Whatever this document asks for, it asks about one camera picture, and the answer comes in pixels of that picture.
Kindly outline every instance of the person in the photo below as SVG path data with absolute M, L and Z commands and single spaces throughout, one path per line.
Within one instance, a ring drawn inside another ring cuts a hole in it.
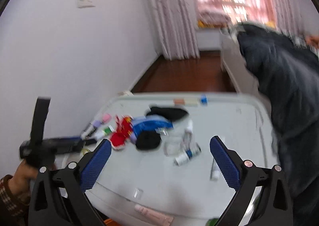
M 0 180 L 0 225 L 28 225 L 28 209 L 31 198 L 30 181 L 38 176 L 38 170 L 23 160 L 14 176 L 6 175 Z M 120 226 L 112 219 L 107 226 Z
M 306 43 L 319 49 L 319 36 L 308 36 L 306 37 Z

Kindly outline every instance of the white table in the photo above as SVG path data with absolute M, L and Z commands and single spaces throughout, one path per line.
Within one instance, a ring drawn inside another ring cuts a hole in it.
M 124 96 L 110 101 L 97 116 L 110 113 L 136 117 L 152 104 L 172 106 L 175 98 L 200 96 L 187 93 Z M 164 155 L 163 143 L 154 152 L 139 152 L 128 143 L 122 152 L 112 152 L 97 183 L 86 192 L 93 206 L 123 226 L 153 225 L 134 210 L 136 203 L 172 214 L 172 226 L 204 226 L 209 218 L 221 215 L 234 194 L 222 176 L 217 182 L 209 180 L 213 160 L 209 141 L 213 136 L 224 138 L 229 149 L 257 166 L 271 168 L 278 163 L 271 148 L 272 125 L 257 99 L 239 94 L 206 96 L 207 106 L 185 107 L 194 122 L 194 139 L 202 148 L 198 157 L 184 166 L 173 167 L 173 158 Z M 187 120 L 174 124 L 175 130 L 182 133 L 186 123 Z M 136 188 L 144 191 L 141 199 L 134 198 Z M 244 217 L 241 224 L 247 224 L 248 220 L 248 216 Z

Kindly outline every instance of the pink tube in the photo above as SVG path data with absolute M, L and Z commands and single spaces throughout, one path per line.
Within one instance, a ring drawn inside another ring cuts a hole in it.
M 156 223 L 159 226 L 170 226 L 170 224 L 173 221 L 173 217 L 167 216 L 165 214 L 156 212 L 152 209 L 146 208 L 144 206 L 141 206 L 137 204 L 135 206 L 135 211 L 139 212 L 141 215 L 149 218 L 154 223 Z

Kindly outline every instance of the hand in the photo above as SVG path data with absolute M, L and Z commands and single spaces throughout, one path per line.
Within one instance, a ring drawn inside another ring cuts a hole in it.
M 306 38 L 306 43 L 315 48 L 319 48 L 319 36 L 309 36 Z
M 38 169 L 28 165 L 25 160 L 18 166 L 13 178 L 8 181 L 8 187 L 14 196 L 30 195 L 30 180 L 35 180 L 38 175 Z

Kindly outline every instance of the plaid sleeve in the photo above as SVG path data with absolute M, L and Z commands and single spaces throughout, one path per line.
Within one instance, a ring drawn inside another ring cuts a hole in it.
M 28 205 L 22 203 L 17 197 L 13 196 L 9 187 L 8 181 L 12 178 L 11 175 L 6 175 L 0 180 L 0 198 L 7 207 L 12 217 L 24 216 L 28 211 Z

